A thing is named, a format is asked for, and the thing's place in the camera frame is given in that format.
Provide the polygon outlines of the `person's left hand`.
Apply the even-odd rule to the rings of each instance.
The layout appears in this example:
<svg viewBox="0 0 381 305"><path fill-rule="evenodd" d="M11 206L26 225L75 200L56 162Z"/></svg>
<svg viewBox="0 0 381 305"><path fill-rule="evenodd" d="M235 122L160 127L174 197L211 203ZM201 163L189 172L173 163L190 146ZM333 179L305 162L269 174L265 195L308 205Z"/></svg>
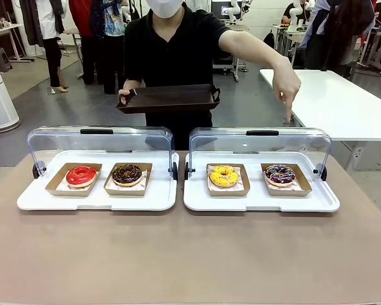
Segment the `person's left hand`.
<svg viewBox="0 0 381 305"><path fill-rule="evenodd" d="M292 115L292 104L301 87L301 80L293 70L289 60L280 56L272 66L274 75L272 87L276 98L285 106L284 123L289 124Z"/></svg>

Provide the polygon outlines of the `person's right hand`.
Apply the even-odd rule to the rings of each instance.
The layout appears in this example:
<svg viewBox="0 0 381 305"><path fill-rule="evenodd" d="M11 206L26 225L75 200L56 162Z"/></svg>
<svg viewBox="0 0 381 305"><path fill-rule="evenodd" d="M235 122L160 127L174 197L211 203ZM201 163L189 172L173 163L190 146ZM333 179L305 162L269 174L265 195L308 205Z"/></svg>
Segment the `person's right hand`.
<svg viewBox="0 0 381 305"><path fill-rule="evenodd" d="M137 95L136 89L132 88L129 90L119 90L118 101L124 107L127 106L130 100Z"/></svg>

